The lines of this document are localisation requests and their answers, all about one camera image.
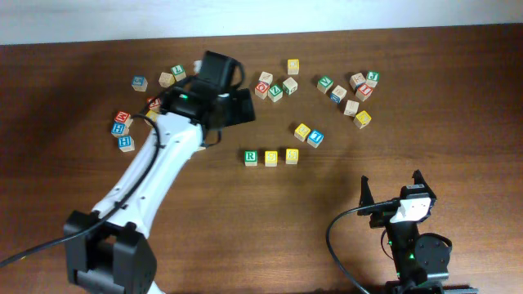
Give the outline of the yellow S wooden block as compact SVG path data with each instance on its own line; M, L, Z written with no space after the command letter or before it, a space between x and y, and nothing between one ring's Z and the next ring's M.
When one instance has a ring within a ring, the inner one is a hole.
M267 150L264 163L266 167L276 167L278 164L278 152L276 150Z

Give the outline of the green R wooden block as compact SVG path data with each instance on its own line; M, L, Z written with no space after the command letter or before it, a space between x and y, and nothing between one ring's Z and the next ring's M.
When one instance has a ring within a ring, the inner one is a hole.
M247 167L255 167L258 164L258 156L256 150L244 151L244 164Z

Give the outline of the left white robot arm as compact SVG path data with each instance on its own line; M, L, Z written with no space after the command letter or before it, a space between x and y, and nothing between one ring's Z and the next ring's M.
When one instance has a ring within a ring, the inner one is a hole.
M160 114L130 166L89 214L72 212L64 225L67 278L90 293L158 293L157 259L148 237L177 174L209 144L209 131L248 123L250 92L233 81L242 64L206 51L200 71L158 94Z

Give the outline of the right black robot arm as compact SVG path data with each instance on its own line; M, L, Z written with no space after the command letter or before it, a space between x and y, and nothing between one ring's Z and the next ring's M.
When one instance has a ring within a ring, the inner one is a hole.
M386 283L387 293L478 293L470 286L445 288L453 249L450 239L434 233L421 234L418 225L430 215L437 197L416 170L413 184L401 188L400 196L376 203L369 178L361 177L360 216L369 216L369 227L384 229L396 268L396 281Z

